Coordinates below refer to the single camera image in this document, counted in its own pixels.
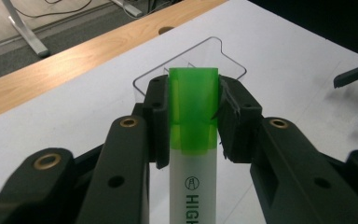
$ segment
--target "black cable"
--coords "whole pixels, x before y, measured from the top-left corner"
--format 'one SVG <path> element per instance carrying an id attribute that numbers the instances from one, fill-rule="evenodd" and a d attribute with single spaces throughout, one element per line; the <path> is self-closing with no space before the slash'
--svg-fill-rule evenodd
<path id="1" fill-rule="evenodd" d="M 14 7 L 14 8 L 15 8 L 21 15 L 23 15 L 23 16 L 26 16 L 26 17 L 29 17 L 29 18 L 40 18 L 40 17 L 45 17 L 45 16 L 61 15 L 61 14 L 69 14 L 69 13 L 73 13 L 73 12 L 78 12 L 78 11 L 80 11 L 81 9 L 87 7 L 87 6 L 91 3 L 91 1 L 92 1 L 92 0 L 89 0 L 88 3 L 87 3 L 86 5 L 84 5 L 83 7 L 79 8 L 79 9 L 72 10 L 72 11 L 52 12 L 52 13 L 47 13 L 47 14 L 42 14 L 42 15 L 37 15 L 37 16 L 27 15 L 27 14 L 21 12 L 20 10 L 18 10 L 16 7 Z M 45 2 L 50 3 L 50 4 L 54 4 L 54 3 L 61 2 L 61 0 L 57 0 L 57 1 L 55 1 L 55 2 L 48 2 L 47 0 L 45 0 Z"/>

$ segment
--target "white table surface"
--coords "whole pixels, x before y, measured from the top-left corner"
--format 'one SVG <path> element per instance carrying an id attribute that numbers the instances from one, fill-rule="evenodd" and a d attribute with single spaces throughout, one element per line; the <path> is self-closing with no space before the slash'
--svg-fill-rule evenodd
<path id="1" fill-rule="evenodd" d="M 64 147 L 76 157 L 103 143 L 112 121 L 131 113 L 132 81 L 209 36 L 222 39 L 225 54 L 247 68 L 242 83 L 265 117 L 291 120 L 341 161 L 358 148 L 358 81 L 333 88 L 336 75 L 358 66 L 358 54 L 231 0 L 0 115 L 0 189 L 40 149 Z M 217 223 L 265 222 L 250 166 L 225 161 L 219 150 Z M 152 169 L 150 179 L 150 223 L 168 223 L 168 168 Z"/>

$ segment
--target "brass insert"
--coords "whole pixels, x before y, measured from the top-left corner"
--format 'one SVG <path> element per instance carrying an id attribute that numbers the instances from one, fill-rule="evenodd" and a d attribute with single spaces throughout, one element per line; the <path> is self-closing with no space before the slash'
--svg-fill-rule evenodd
<path id="1" fill-rule="evenodd" d="M 269 121 L 269 124 L 274 126 L 275 128 L 280 128 L 280 129 L 287 129 L 289 127 L 289 124 L 281 119 L 271 119 Z"/>
<path id="2" fill-rule="evenodd" d="M 34 162 L 34 168 L 36 170 L 47 170 L 47 169 L 57 165 L 58 163 L 60 163 L 60 161 L 61 161 L 60 154 L 49 153 L 49 154 L 39 157 Z"/>
<path id="3" fill-rule="evenodd" d="M 138 120 L 133 119 L 133 118 L 123 119 L 120 122 L 121 127 L 124 127 L 124 128 L 131 128 L 131 127 L 136 126 L 137 124 L 138 124 Z"/>

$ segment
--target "highlighter logo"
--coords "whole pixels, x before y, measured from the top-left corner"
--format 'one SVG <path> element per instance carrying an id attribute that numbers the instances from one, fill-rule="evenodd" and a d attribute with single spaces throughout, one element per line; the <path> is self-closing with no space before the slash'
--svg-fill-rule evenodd
<path id="1" fill-rule="evenodd" d="M 185 181 L 185 186 L 187 189 L 194 190 L 197 189 L 200 185 L 200 181 L 195 177 L 188 177 Z"/>

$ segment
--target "transparent plastic piece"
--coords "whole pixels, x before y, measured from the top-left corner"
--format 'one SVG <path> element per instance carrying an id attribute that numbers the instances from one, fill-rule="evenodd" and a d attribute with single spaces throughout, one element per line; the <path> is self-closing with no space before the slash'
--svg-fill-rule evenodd
<path id="1" fill-rule="evenodd" d="M 246 68 L 229 58 L 223 52 L 222 45 L 221 39 L 214 36 L 209 37 L 137 77 L 132 82 L 136 101 L 143 102 L 149 81 L 154 77 L 168 75 L 170 67 L 217 67 L 219 75 L 241 79 L 246 74 Z"/>

